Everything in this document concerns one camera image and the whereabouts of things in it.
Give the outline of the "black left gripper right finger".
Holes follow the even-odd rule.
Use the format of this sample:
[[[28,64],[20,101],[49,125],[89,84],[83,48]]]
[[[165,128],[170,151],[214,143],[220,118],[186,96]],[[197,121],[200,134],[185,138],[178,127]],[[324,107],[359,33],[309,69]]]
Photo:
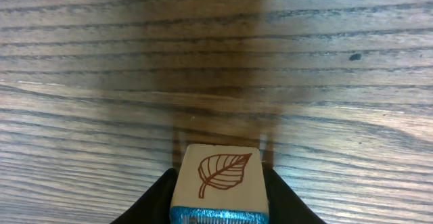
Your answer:
[[[272,169],[264,168],[270,224],[325,224]]]

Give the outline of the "wooden block with E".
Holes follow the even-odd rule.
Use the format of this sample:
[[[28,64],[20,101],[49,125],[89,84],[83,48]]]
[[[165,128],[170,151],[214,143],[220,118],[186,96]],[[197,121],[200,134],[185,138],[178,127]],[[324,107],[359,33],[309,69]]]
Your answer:
[[[269,223],[269,204],[257,148],[191,144],[170,204],[170,221]]]

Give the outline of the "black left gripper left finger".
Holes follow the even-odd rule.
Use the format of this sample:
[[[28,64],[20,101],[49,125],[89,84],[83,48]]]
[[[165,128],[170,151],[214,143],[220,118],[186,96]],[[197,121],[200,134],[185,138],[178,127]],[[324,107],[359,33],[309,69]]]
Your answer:
[[[170,203],[178,172],[168,169],[123,214],[110,224],[170,224]]]

